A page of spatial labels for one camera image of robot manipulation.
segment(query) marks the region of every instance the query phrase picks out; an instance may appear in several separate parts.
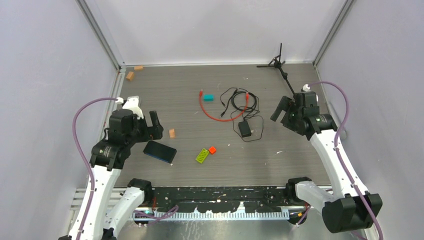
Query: gray wood grain tabletop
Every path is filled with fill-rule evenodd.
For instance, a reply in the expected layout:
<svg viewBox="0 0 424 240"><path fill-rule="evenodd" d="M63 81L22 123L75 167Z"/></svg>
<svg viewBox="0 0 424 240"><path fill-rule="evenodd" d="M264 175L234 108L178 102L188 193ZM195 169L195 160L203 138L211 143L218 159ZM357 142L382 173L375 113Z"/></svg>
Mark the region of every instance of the gray wood grain tabletop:
<svg viewBox="0 0 424 240"><path fill-rule="evenodd" d="M285 64L283 69L295 91L304 84L318 81L312 64ZM244 88L259 97L259 115L264 119L262 139L244 142L233 131L231 121L218 122L202 112L200 89L204 94L214 95L214 101L204 102L204 107L210 115L219 117L224 110L219 97L231 87ZM326 113L321 88L316 86L313 90L320 96L321 112ZM231 92L223 96L225 103ZM291 96L275 68L254 65L145 67L135 72L133 81L124 82L120 95L139 96L149 126L149 111L157 111L164 127L163 138L157 142L177 149L177 153L170 165L145 155L146 143L137 143L131 149L116 187L125 187L132 178L149 180L155 187L281 186L289 178L303 176L318 185L330 184L317 152L306 137L280 123L284 113L277 122L270 120L281 97ZM238 96L235 103L244 106L244 97ZM230 105L223 119L229 118L233 110ZM236 130L240 120L235 120ZM262 119L252 118L248 123L253 134L246 140L259 138ZM176 138L170 139L169 129L175 129ZM198 163L195 158L199 152L211 146L216 148L216 153L210 154L203 164Z"/></svg>

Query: green lego brick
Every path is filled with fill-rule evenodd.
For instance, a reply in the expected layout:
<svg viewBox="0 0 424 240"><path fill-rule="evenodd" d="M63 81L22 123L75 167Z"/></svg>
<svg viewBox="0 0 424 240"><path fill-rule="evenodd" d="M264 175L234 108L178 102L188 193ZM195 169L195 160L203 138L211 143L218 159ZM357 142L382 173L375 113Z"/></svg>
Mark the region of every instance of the green lego brick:
<svg viewBox="0 0 424 240"><path fill-rule="evenodd" d="M203 161L206 159L206 157L209 155L209 151L206 149L202 149L199 153L199 155L197 155L196 157L196 161L198 161L199 163L203 163Z"/></svg>

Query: black power adapter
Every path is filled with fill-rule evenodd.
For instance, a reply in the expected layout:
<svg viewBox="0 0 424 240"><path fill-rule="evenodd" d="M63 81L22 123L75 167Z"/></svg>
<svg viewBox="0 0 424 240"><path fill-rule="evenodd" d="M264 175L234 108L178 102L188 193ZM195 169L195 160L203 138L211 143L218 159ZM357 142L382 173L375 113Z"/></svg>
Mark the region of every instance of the black power adapter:
<svg viewBox="0 0 424 240"><path fill-rule="evenodd" d="M247 120L243 120L238 123L238 130L240 130L240 135L242 138L250 137L252 135L251 128Z"/></svg>

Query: red wire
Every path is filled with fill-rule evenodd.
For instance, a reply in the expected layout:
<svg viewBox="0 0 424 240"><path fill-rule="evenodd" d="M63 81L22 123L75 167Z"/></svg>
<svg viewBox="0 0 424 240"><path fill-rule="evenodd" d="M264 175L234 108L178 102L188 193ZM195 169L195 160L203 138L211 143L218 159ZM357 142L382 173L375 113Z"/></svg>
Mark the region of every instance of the red wire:
<svg viewBox="0 0 424 240"><path fill-rule="evenodd" d="M199 93L199 103L200 103L200 107L203 110L204 114L206 114L206 116L208 116L210 119L213 119L213 120L219 121L219 122L233 121L234 119L240 117L245 112L245 110L248 108L248 105L249 105L249 93L246 92L246 106L244 107L243 111L241 111L237 116L235 116L235 117L233 117L231 119L219 119L219 118L215 118L215 117L209 115L209 113L206 112L206 110L205 110L205 108L203 107L203 104L202 104L202 95L203 95L203 90L200 90L200 93Z"/></svg>

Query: black smartphone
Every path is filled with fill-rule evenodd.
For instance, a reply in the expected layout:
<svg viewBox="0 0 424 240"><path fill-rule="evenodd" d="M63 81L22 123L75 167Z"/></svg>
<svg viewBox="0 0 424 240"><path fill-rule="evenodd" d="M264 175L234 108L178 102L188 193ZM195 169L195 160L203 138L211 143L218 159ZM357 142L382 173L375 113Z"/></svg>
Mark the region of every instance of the black smartphone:
<svg viewBox="0 0 424 240"><path fill-rule="evenodd" d="M159 142L149 141L143 153L170 164L174 160L177 150Z"/></svg>

